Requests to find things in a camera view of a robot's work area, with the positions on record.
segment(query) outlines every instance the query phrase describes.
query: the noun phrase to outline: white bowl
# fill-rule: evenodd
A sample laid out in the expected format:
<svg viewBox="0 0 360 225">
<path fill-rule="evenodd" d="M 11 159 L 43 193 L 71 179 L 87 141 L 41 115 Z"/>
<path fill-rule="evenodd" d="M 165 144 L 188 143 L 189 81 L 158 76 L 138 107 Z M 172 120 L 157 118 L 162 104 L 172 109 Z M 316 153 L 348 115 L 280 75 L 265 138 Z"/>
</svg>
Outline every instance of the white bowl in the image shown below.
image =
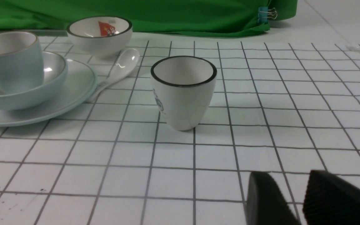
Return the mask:
<svg viewBox="0 0 360 225">
<path fill-rule="evenodd" d="M 59 54 L 43 52 L 44 82 L 41 86 L 17 94 L 0 91 L 0 110 L 31 108 L 49 100 L 60 90 L 68 75 L 66 60 Z"/>
<path fill-rule="evenodd" d="M 66 32 L 80 50 L 106 59 L 126 47 L 133 34 L 133 25 L 120 17 L 89 17 L 70 24 Z"/>
</svg>

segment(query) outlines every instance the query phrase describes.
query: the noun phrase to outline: ceramic spoon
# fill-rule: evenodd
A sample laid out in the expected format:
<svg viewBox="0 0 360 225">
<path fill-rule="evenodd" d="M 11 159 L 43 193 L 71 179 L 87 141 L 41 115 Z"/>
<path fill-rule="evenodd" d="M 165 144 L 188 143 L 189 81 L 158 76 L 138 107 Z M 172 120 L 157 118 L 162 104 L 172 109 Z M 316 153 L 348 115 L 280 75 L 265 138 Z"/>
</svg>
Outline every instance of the ceramic spoon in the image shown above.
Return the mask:
<svg viewBox="0 0 360 225">
<path fill-rule="evenodd" d="M 140 53 L 136 49 L 129 48 L 124 50 L 111 71 L 113 76 L 109 76 L 104 81 L 97 84 L 94 93 L 87 99 L 86 102 L 93 103 L 101 91 L 127 77 L 134 68 L 136 68 L 139 59 Z"/>
</svg>

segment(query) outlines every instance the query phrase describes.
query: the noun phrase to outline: light blue mug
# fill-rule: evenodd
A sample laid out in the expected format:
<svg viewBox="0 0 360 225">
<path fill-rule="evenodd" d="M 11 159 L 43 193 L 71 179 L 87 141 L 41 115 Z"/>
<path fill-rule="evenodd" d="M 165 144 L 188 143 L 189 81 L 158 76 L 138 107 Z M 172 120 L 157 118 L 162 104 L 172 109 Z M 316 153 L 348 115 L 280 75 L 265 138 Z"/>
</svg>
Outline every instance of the light blue mug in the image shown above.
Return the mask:
<svg viewBox="0 0 360 225">
<path fill-rule="evenodd" d="M 0 33 L 0 90 L 15 94 L 43 84 L 43 51 L 30 32 Z"/>
</svg>

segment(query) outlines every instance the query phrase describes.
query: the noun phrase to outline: light blue bowl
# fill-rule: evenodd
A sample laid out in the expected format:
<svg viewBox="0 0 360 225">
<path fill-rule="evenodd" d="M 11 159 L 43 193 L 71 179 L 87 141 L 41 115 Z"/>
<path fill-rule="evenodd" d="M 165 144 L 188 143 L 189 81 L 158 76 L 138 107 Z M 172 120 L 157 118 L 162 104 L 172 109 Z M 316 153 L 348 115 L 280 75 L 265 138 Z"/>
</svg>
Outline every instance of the light blue bowl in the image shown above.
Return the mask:
<svg viewBox="0 0 360 225">
<path fill-rule="evenodd" d="M 0 91 L 0 110 L 11 111 L 32 108 L 53 97 L 68 75 L 66 60 L 59 54 L 43 52 L 44 82 L 41 86 L 17 94 Z"/>
</svg>

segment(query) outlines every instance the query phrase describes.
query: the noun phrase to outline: green backdrop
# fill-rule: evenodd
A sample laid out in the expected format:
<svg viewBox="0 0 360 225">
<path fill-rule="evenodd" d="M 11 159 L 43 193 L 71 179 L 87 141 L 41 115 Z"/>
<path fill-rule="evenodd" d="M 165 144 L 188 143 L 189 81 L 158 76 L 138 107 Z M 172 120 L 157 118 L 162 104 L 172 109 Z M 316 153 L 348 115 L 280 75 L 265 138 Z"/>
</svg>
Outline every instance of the green backdrop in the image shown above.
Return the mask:
<svg viewBox="0 0 360 225">
<path fill-rule="evenodd" d="M 275 7 L 276 20 L 294 17 L 297 0 L 0 0 L 0 30 L 63 30 L 92 16 L 129 19 L 135 32 L 199 37 L 245 37 L 269 30 L 259 7 Z"/>
</svg>

